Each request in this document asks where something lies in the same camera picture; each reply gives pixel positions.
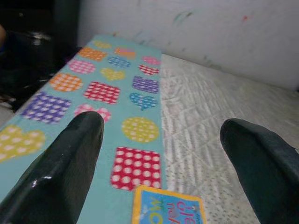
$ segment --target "mat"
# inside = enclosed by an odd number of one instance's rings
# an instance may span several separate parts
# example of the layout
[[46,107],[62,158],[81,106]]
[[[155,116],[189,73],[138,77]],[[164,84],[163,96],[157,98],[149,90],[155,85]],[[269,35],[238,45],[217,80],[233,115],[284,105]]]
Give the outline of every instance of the mat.
[[97,111],[104,140],[78,223],[130,223],[136,185],[166,188],[160,58],[156,49],[94,37],[1,128],[0,200],[77,114]]

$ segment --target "quilted white mattress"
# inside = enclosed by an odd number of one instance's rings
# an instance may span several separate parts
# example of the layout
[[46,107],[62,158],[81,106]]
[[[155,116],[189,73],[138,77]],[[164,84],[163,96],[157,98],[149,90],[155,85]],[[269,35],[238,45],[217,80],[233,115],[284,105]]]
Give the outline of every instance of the quilted white mattress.
[[162,62],[169,189],[203,198],[209,224],[259,223],[221,146],[220,127],[245,119],[299,148],[299,94],[167,55]]

